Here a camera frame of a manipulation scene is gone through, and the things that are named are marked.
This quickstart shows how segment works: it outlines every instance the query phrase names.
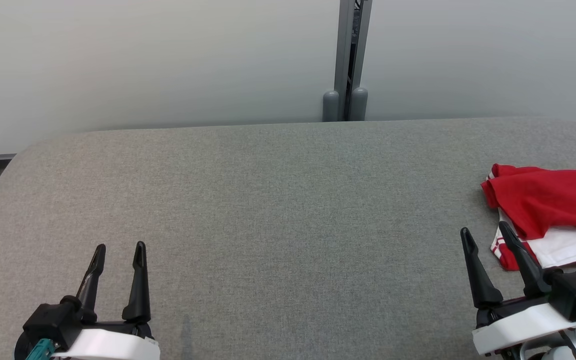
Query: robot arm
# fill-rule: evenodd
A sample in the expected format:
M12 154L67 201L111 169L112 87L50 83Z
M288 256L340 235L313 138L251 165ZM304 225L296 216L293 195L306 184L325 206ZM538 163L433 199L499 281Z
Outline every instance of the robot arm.
M525 296L503 300L480 262L470 231L462 228L461 243L477 308L477 325L472 332L477 352L525 360L527 350L550 347L531 360L576 360L576 271L542 269L505 221L499 228L517 260Z
M14 347L14 360L158 360L159 344L148 321L146 244L137 242L134 275L123 321L97 321L95 302L99 276L104 270L106 246L99 244L77 296L64 296L57 305L42 303L23 325Z

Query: teal connector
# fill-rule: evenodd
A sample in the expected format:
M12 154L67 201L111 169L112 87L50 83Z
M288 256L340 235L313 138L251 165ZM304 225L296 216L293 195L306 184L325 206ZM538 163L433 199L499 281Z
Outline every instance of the teal connector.
M55 344L49 339L41 339L30 351L25 360L50 360L55 353Z

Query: gray fabric surface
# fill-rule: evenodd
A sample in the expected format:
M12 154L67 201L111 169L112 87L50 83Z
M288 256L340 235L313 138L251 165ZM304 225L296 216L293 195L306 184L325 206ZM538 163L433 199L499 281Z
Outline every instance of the gray fabric surface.
M576 125L517 118L117 130L19 153L0 178L0 359L108 246L119 320L148 247L164 360L480 359L459 230L494 284L493 163L576 168Z

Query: white partition panel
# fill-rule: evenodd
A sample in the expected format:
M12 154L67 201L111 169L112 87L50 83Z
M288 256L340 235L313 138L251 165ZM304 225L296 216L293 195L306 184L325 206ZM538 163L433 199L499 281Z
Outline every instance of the white partition panel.
M576 0L371 0L366 120L576 121Z
M0 0L0 154L68 132L320 121L339 0Z

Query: cable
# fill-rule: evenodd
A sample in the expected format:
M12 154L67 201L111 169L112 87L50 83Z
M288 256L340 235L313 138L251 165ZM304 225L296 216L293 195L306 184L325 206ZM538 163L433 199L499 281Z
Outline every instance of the cable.
M564 332L564 330L560 330L559 335L561 335L561 338L564 340L566 345L570 348L570 351L572 351L572 356L574 357L574 360L576 360L576 347L572 343L572 340L570 339L570 337L567 335L566 332Z

